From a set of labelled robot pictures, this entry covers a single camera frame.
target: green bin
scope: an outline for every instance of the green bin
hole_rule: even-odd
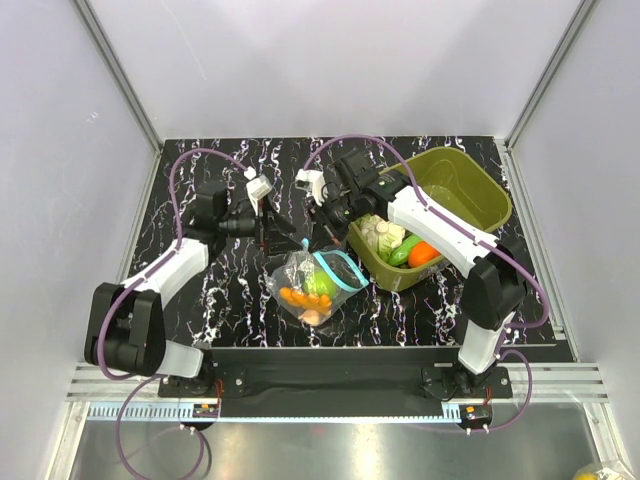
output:
[[[511,199],[469,155],[452,147],[437,147],[407,160],[418,184],[436,202],[474,227],[493,232],[511,216]],[[401,165],[385,171],[398,169]],[[388,265],[369,246],[360,229],[349,226],[347,237],[376,284],[384,290],[400,292],[444,265],[441,255],[418,268],[402,269]]]

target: cucumber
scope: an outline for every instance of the cucumber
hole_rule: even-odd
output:
[[[391,256],[389,257],[389,260],[387,260],[387,263],[392,267],[398,267],[403,263],[406,263],[409,258],[409,253],[411,253],[411,249],[421,241],[422,239],[417,235],[410,235],[404,242],[402,242],[402,245],[391,252]]]

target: cabbage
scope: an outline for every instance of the cabbage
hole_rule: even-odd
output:
[[[378,215],[364,215],[356,225],[371,248],[375,250],[383,261],[388,261],[396,248],[402,244],[404,228],[395,223],[387,222]]]

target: black marble table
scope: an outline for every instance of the black marble table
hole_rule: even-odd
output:
[[[491,137],[387,137],[405,158],[437,146],[467,152],[507,191],[497,148]],[[304,192],[295,189],[294,177],[321,138],[168,140],[152,187],[136,244],[130,274],[153,261],[171,243],[172,208],[168,175],[175,159],[186,150],[207,147],[228,153],[273,183],[275,205],[298,227],[298,239],[310,236],[311,224],[303,207]],[[345,141],[322,155],[327,165],[332,155],[354,146],[366,148],[376,164],[393,161],[392,155],[361,140]],[[195,155],[185,161],[176,178],[181,210],[194,199],[194,187],[207,179],[226,179],[242,187],[242,173],[213,155]],[[495,232],[499,237],[523,237],[518,214]],[[357,259],[353,251],[349,253]],[[265,258],[250,240],[230,241],[224,253],[205,272],[192,279],[165,310],[167,337],[204,347],[320,347],[450,345],[466,320],[458,306],[462,278],[453,267],[433,275],[401,293],[389,293],[371,284],[351,297],[342,310],[320,328],[302,325],[281,310],[267,292],[264,275],[280,266],[284,257]],[[542,311],[534,292],[524,301],[517,320],[533,321]],[[553,343],[547,323],[536,330],[516,331],[513,343]]]

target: ziplock bag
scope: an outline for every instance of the ziplock bag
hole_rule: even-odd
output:
[[[355,262],[340,250],[293,252],[266,277],[267,289],[278,304],[313,327],[326,322],[368,284]]]

